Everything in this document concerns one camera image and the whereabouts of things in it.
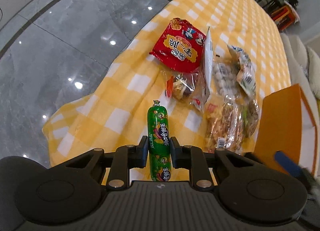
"sofa cushion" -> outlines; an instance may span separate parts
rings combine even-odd
[[[317,107],[316,99],[311,91],[308,79],[305,77],[300,65],[298,64],[298,62],[294,58],[288,36],[286,34],[280,34],[280,35],[281,35],[282,42],[284,44],[285,54],[287,56],[291,84],[292,85],[294,85],[294,84],[300,85],[302,91],[304,92],[304,95],[306,96],[306,99],[308,101],[311,112],[312,112],[314,119],[316,121],[318,132],[319,132],[320,129],[319,129],[318,107]]]
[[[307,46],[309,56],[309,83],[317,99],[320,99],[320,58],[316,52]]]
[[[293,56],[308,71],[308,54],[305,46],[297,35],[288,35]]]

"snack bag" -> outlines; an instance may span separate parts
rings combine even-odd
[[[199,110],[210,94],[210,80],[205,79],[205,71],[208,75],[212,67],[208,58],[212,52],[211,37],[208,40],[209,50],[203,54],[206,36],[188,21],[174,18],[150,52],[169,68],[164,70],[166,95],[187,101]]]
[[[228,45],[228,49],[239,70],[236,76],[237,82],[244,92],[253,98],[256,92],[255,71],[248,54],[240,47]]]
[[[205,134],[205,152],[225,148],[240,153],[244,139],[243,107],[221,95],[212,94],[205,104],[208,119]]]
[[[148,110],[150,176],[153,181],[168,181],[171,177],[168,113],[159,100]]]
[[[239,84],[236,82],[237,73],[231,61],[215,58],[212,72],[217,94],[232,100],[241,97]]]
[[[253,135],[259,121],[259,107],[256,99],[251,99],[243,112],[245,136]]]

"plastic bag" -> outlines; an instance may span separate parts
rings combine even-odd
[[[228,49],[238,68],[237,82],[249,97],[254,98],[256,92],[255,71],[248,54],[240,47],[228,45]]]
[[[188,21],[174,18],[150,52],[166,66],[163,70],[167,79],[166,95],[193,104],[199,110],[210,94],[210,31],[208,35],[206,38]]]
[[[209,97],[204,110],[208,119],[205,135],[207,152],[225,148],[241,153],[242,141],[254,133],[259,120],[250,58],[241,48],[231,45],[228,48],[231,58],[215,57],[213,61],[216,93]]]
[[[205,104],[208,119],[205,134],[205,151],[225,148],[240,153],[244,138],[244,119],[242,106],[228,97],[211,95]]]

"yellow checkered tablecloth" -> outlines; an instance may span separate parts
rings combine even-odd
[[[260,108],[266,95],[291,85],[278,29],[256,2],[173,0],[115,59],[94,94],[63,105],[44,125],[52,166],[95,147],[113,152],[119,146],[138,144],[147,135],[147,111],[154,99],[168,110],[171,136],[181,145],[204,147],[207,120],[195,109],[167,100],[161,65],[149,55],[175,17],[188,20],[204,33],[210,26],[214,52],[221,57],[230,55],[226,43],[244,48],[256,68]],[[148,164],[132,169],[131,179],[150,179]],[[185,179],[187,170],[173,169],[171,180]]]

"orange box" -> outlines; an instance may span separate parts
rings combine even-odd
[[[268,167],[287,173],[275,160],[283,151],[292,161],[315,175],[319,148],[315,119],[298,84],[263,100],[254,154]]]

